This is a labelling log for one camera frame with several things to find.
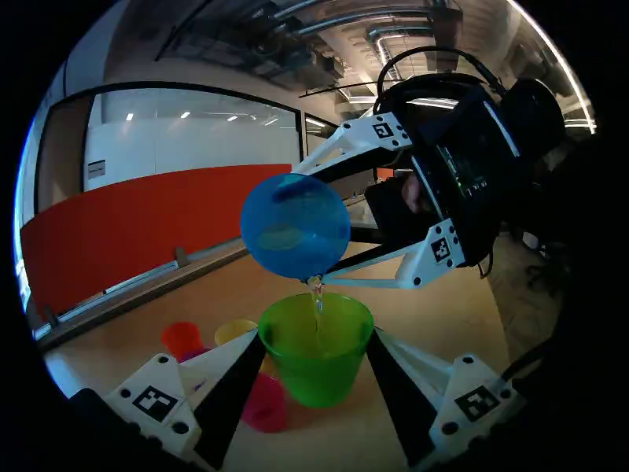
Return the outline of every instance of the yellow cup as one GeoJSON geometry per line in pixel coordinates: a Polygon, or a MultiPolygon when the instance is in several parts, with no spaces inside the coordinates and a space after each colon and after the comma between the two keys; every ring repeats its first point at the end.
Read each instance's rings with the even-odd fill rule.
{"type": "MultiPolygon", "coordinates": [[[[234,319],[216,330],[214,333],[214,342],[217,346],[224,345],[257,327],[258,324],[249,319],[234,319]]],[[[271,377],[277,377],[274,371],[273,360],[271,360],[268,354],[264,356],[264,360],[260,366],[260,372],[268,374],[271,377]]]]}

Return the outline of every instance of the hand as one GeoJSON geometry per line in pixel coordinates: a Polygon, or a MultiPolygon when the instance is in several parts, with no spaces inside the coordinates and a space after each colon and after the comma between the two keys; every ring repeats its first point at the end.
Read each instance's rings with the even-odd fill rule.
{"type": "Polygon", "coordinates": [[[402,198],[413,213],[432,211],[432,203],[415,174],[406,179],[402,187],[402,198]]]}

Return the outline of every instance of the green cup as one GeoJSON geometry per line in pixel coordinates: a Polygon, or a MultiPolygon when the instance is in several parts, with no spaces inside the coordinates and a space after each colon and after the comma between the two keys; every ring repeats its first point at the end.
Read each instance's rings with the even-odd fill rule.
{"type": "Polygon", "coordinates": [[[307,407],[332,407],[350,393],[373,317],[359,301],[326,293],[317,324],[315,306],[309,293],[280,300],[263,313],[258,330],[292,397],[307,407]]]}

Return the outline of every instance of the orange partition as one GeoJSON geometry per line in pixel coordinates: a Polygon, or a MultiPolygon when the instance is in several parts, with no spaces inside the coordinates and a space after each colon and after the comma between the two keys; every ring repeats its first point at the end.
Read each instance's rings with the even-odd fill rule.
{"type": "Polygon", "coordinates": [[[175,259],[240,235],[251,189],[289,164],[169,172],[104,186],[48,208],[21,230],[39,310],[80,301],[175,259]]]}
{"type": "Polygon", "coordinates": [[[377,169],[378,177],[380,177],[382,180],[386,180],[389,177],[393,177],[394,172],[395,171],[393,169],[383,169],[383,168],[377,169]]]}

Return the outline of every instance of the pink cup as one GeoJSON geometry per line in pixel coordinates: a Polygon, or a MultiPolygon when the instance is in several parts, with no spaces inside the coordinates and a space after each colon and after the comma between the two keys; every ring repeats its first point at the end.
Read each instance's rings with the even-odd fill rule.
{"type": "Polygon", "coordinates": [[[258,374],[242,412],[242,419],[254,430],[278,433],[286,429],[284,389],[274,378],[258,374]]]}

